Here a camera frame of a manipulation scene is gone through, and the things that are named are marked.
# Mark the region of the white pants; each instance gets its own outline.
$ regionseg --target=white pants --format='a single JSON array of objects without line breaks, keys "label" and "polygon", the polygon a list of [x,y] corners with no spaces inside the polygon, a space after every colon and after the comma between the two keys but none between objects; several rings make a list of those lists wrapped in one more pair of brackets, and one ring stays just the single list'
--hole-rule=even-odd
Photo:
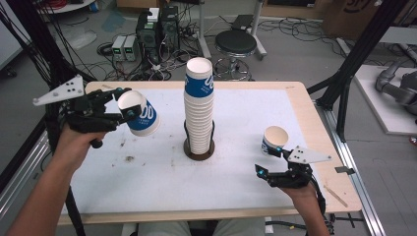
[{"label": "white pants", "polygon": [[[140,223],[138,232],[139,236],[191,236],[187,221]],[[223,219],[213,236],[265,236],[265,219]]]}]

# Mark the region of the white platform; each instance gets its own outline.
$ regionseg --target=white platform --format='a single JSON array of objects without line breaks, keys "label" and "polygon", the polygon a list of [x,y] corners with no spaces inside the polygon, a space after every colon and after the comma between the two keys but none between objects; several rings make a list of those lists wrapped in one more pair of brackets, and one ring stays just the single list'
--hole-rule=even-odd
[{"label": "white platform", "polygon": [[[414,123],[417,116],[408,113],[395,99],[375,89],[375,82],[381,71],[387,67],[363,65],[356,73],[359,88],[364,93],[372,110],[380,121],[384,131],[393,135],[416,135],[417,125]],[[399,87],[401,78],[406,73],[416,69],[399,68],[391,83]]]},{"label": "white platform", "polygon": [[[140,92],[159,113],[159,129],[139,138],[121,125],[107,134],[102,148],[89,151],[72,181],[80,213],[293,208],[283,192],[255,173],[256,163],[272,172],[287,170],[285,160],[261,152],[266,127],[289,133],[287,149],[305,146],[285,90],[216,90],[215,152],[205,161],[183,151],[183,90]],[[118,111],[115,102],[109,111]]]}]

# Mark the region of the person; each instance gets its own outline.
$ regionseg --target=person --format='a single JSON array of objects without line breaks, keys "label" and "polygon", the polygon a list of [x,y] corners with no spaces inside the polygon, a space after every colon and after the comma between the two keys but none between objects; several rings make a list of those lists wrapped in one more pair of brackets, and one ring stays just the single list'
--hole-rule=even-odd
[{"label": "person", "polygon": [[[72,176],[86,158],[90,146],[89,142],[92,140],[101,141],[104,139],[104,136],[105,133],[80,134],[71,130],[68,125],[63,127],[58,146],[52,159],[7,231],[7,235],[55,235]],[[316,190],[311,184],[301,189],[282,189],[282,191],[292,199],[295,208],[305,221],[310,236],[329,235],[322,214],[320,213]],[[233,230],[240,228],[246,230],[247,235],[257,235],[256,232],[259,227],[251,225],[251,222],[255,222],[255,224],[262,226],[263,230],[259,233],[264,234],[265,222],[263,219],[260,219],[220,220],[215,233],[216,235],[222,236],[243,235],[240,232],[233,232]],[[143,232],[146,232],[147,230],[145,228],[147,226],[149,226],[148,230],[152,231],[155,226],[162,226],[163,223],[141,225],[144,229]],[[187,230],[186,224],[180,222],[176,225],[179,227],[177,228],[179,231]]]}]

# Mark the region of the stool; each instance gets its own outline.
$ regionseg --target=stool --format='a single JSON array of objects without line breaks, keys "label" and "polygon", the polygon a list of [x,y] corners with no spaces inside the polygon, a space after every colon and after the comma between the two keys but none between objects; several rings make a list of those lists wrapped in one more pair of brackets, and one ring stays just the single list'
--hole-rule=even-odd
[{"label": "stool", "polygon": [[228,30],[215,37],[215,48],[228,58],[221,58],[214,64],[214,74],[227,81],[252,80],[248,65],[237,58],[254,54],[257,41],[242,30]]}]

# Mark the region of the concrete floor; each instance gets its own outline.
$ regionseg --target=concrete floor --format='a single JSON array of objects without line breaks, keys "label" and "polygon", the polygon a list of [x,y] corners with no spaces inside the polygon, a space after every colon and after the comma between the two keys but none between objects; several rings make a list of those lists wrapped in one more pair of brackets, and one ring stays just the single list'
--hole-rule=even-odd
[{"label": "concrete floor", "polygon": [[[95,50],[100,43],[112,41],[118,33],[133,33],[136,27],[136,13],[120,13],[114,4],[105,4],[105,9],[96,14],[79,10],[59,16],[61,24],[71,24],[88,20],[75,27],[93,30],[97,33],[97,40],[77,51],[84,63],[97,63],[103,58]],[[208,28],[221,21],[216,13],[207,13]],[[226,30],[227,24],[216,24],[214,30],[206,35],[215,35]],[[285,34],[279,29],[259,29],[258,37],[268,52],[268,56],[260,61],[256,56],[245,58],[253,78],[256,81],[300,81],[306,88],[333,75],[342,64],[344,58],[335,52],[340,52],[338,46],[326,39],[303,41],[293,35]],[[213,36],[207,37],[212,61],[221,57],[213,47]],[[394,55],[384,44],[378,45],[367,62],[375,64],[374,60],[389,63],[403,56]],[[8,78],[4,72],[0,77],[0,102],[3,109],[1,115],[0,170],[2,171],[13,155],[24,142],[35,124],[44,113],[43,107],[34,107],[31,100],[46,93],[48,88],[35,70],[30,59],[19,55],[11,66],[18,72],[16,78]],[[406,62],[404,66],[413,67],[413,63]],[[91,71],[98,77],[104,78],[111,71],[109,66],[103,69],[94,68]],[[172,72],[172,79],[183,80],[185,68],[178,68]],[[323,92],[312,94],[318,98]],[[358,170],[362,176],[377,214],[382,222],[386,235],[413,235],[417,227],[417,187],[412,181],[417,178],[417,148],[408,142],[406,136],[386,135],[378,123],[375,115],[366,102],[363,94],[355,83],[352,83],[349,105],[346,117],[345,138],[354,156]],[[16,215],[20,205],[25,201],[30,189],[36,182],[36,168],[7,214],[0,221],[0,235],[3,235],[8,225]],[[361,218],[360,212],[352,212],[353,217]],[[298,216],[277,217],[284,221],[302,223]],[[289,230],[284,226],[274,226],[274,235],[304,235],[302,230]],[[335,235],[368,235],[363,222],[355,222],[353,228],[350,222],[337,221],[334,225]],[[99,224],[86,226],[88,235],[120,235],[121,224]],[[56,235],[76,235],[72,226],[59,226]]]}]

